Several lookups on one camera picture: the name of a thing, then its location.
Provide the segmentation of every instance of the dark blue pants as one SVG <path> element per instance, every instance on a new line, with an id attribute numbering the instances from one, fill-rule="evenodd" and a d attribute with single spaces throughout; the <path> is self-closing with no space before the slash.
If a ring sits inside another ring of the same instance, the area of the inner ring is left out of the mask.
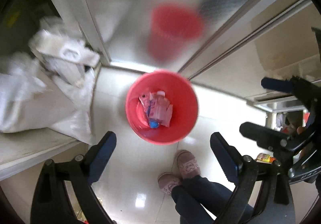
<path id="1" fill-rule="evenodd" d="M 181 186 L 172 190 L 175 209 L 181 215 L 181 224 L 213 224 L 214 220 L 202 205 L 218 216 L 231 195 L 232 192 L 225 186 L 201 176 L 185 179 Z M 250 219 L 252 212 L 253 208 L 248 205 L 241 221 Z"/>

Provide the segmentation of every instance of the floor tile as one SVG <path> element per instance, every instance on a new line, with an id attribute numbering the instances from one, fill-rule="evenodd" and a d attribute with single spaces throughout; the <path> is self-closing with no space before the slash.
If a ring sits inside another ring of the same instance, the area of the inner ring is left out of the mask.
<path id="1" fill-rule="evenodd" d="M 172 197 L 165 194 L 164 201 L 157 216 L 156 223 L 168 222 L 179 223 L 179 214 L 175 209 L 175 202 L 173 201 Z"/>
<path id="2" fill-rule="evenodd" d="M 95 133 L 100 137 L 114 131 L 117 146 L 93 189 L 110 217 L 120 223 L 152 223 L 164 198 L 157 178 L 171 171 L 177 144 L 158 146 L 138 137 L 126 121 L 124 103 L 124 99 L 95 93 Z"/>
<path id="3" fill-rule="evenodd" d="M 102 67 L 95 91 L 125 99 L 128 89 L 141 75 L 138 72 Z"/>
<path id="4" fill-rule="evenodd" d="M 246 105 L 245 101 L 194 86 L 199 101 L 199 117 L 191 133 L 178 144 L 158 146 L 140 137 L 128 125 L 125 114 L 126 93 L 140 76 L 111 68 L 102 68 L 93 100 L 94 133 L 97 141 L 107 131 L 117 135 L 116 149 L 100 180 L 93 184 L 103 207 L 118 224 L 177 224 L 179 215 L 175 203 L 158 188 L 157 178 L 162 172 L 178 169 L 173 163 L 178 149 L 195 154 L 202 175 L 229 189 L 227 181 L 209 140 L 219 131 L 226 141 L 242 155 L 253 157 L 261 151 L 256 143 L 239 133 L 242 122 L 265 124 L 265 113 Z"/>
<path id="5" fill-rule="evenodd" d="M 306 182 L 295 183 L 290 188 L 294 202 L 295 220 L 296 223 L 299 223 L 313 205 L 318 191 L 315 184 Z"/>

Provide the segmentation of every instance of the shoe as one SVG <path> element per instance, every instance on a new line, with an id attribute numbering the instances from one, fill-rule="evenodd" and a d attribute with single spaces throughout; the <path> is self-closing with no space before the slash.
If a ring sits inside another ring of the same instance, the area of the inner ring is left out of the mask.
<path id="1" fill-rule="evenodd" d="M 176 161 L 183 179 L 191 179 L 197 175 L 201 175 L 201 169 L 193 153 L 187 150 L 181 150 L 177 153 Z"/>
<path id="2" fill-rule="evenodd" d="M 180 179 L 174 176 L 171 173 L 163 173 L 158 178 L 158 186 L 159 188 L 166 194 L 171 195 L 174 187 L 182 185 Z"/>

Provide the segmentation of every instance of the plastic bag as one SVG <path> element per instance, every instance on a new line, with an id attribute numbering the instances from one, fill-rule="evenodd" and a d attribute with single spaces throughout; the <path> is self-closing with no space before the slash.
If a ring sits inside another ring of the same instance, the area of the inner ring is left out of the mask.
<path id="1" fill-rule="evenodd" d="M 41 70 L 37 59 L 15 53 L 2 61 L 0 131 L 49 127 L 75 110 L 73 103 Z"/>
<path id="2" fill-rule="evenodd" d="M 90 107 L 96 81 L 94 70 L 90 68 L 86 72 L 83 87 L 80 89 L 66 83 L 57 76 L 53 77 L 53 81 L 74 103 L 76 111 L 71 116 L 50 126 L 50 128 L 89 145 L 96 144 L 91 132 L 90 119 Z"/>
<path id="3" fill-rule="evenodd" d="M 96 67 L 99 54 L 85 47 L 78 24 L 66 25 L 57 17 L 45 17 L 40 24 L 42 29 L 29 41 L 30 49 L 48 70 L 81 88 L 84 66 Z"/>

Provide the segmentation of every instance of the leg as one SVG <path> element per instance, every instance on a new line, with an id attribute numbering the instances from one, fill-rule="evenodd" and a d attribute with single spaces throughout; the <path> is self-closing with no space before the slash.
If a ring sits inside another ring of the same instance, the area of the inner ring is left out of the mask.
<path id="1" fill-rule="evenodd" d="M 184 179 L 183 187 L 201 203 L 208 211 L 218 216 L 227 204 L 232 192 L 216 182 L 210 182 L 207 178 L 197 175 L 192 179 Z M 248 205 L 243 213 L 241 222 L 251 218 L 253 208 Z"/>
<path id="2" fill-rule="evenodd" d="M 183 178 L 182 183 L 185 190 L 208 211 L 218 216 L 227 204 L 232 192 L 219 183 L 202 178 L 195 156 L 189 151 L 183 150 L 178 154 L 177 165 Z M 252 212 L 253 208 L 248 205 L 241 220 L 250 219 Z"/>
<path id="3" fill-rule="evenodd" d="M 171 195 L 176 203 L 175 209 L 181 215 L 181 224 L 213 224 L 214 220 L 181 185 L 179 179 L 170 173 L 158 179 L 159 187 Z"/>

